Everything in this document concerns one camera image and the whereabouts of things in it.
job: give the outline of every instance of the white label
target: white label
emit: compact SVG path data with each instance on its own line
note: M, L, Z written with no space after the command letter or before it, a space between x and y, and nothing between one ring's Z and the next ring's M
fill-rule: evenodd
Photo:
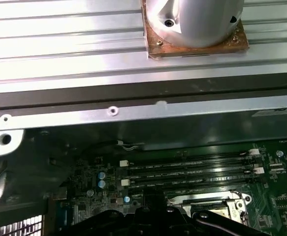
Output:
M281 116L281 115L287 115L287 108L259 111L253 114L253 117L267 117L267 116Z

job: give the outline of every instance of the metal bracket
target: metal bracket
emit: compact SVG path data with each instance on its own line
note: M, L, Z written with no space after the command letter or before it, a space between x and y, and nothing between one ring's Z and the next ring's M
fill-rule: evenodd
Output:
M7 122L10 115L2 116L2 120ZM21 144L24 136L24 129L1 130L0 131L0 156L7 155L15 151Z
M23 136L23 129L0 131L0 156L15 151L21 144Z

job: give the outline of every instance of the silver metal panel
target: silver metal panel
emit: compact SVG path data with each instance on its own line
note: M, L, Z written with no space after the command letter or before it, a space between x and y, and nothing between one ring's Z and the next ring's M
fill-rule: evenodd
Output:
M0 117L0 131L117 121L152 120L160 118L227 114L286 108L287 96L173 104L167 104L165 101L159 101L155 105L119 108L111 106L107 109L89 111L59 112L27 116L10 116L9 114L5 114Z
M0 117L0 131L9 133L9 130L26 129L30 133L29 129L41 128L34 132L48 133L73 146L107 140L144 142L145 149L212 146L286 139L285 109L287 96L177 104L160 101L155 105L119 107L113 115L108 107L15 115L8 120L4 119L8 116L3 115Z
M152 60L140 0L0 0L0 92L287 72L287 0L242 20L246 54Z

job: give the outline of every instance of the screw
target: screw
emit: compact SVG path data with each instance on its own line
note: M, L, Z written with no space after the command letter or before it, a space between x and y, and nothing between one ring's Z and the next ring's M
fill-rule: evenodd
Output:
M168 213L173 213L173 212L175 211L175 209L172 208L172 207L168 207L168 208L166 209L166 211L167 211Z
M144 207L142 208L142 211L145 212L145 213L147 213L147 212L150 211L150 209L149 209L147 206L144 206Z
M173 20L166 20L165 22L164 22L164 24L165 24L165 26L167 26L167 27L172 27L173 25L174 25L174 21Z
M112 106L110 108L108 108L108 114L112 117L118 115L119 109L118 107Z
M278 157L283 157L285 154L284 154L283 151L278 150L278 151L276 152L276 155L277 155Z
M201 218L203 218L203 219L209 218L208 214L207 214L207 213L204 213L204 212L200 213L199 216L200 216Z
M42 130L42 131L40 132L40 134L41 134L41 135L48 135L49 132L48 132L47 130Z
M159 41L157 42L157 45L158 45L158 46L162 46L162 45L163 45L163 41L159 40Z
M49 193L45 193L45 194L43 195L43 199L44 199L44 200L48 199L49 197L50 197L50 194L49 194Z
M112 212L109 217L116 218L118 216L117 212Z

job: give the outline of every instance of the green circuit board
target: green circuit board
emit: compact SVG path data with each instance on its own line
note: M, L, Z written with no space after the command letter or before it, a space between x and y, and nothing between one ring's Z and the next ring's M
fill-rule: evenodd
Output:
M128 166L121 167L120 161ZM220 172L211 172L214 168ZM98 186L100 172L105 173L104 187ZM107 209L127 214L143 204L146 186L162 189L167 199L236 190L252 197L250 227L287 236L287 140L94 156L78 160L70 181L73 223Z

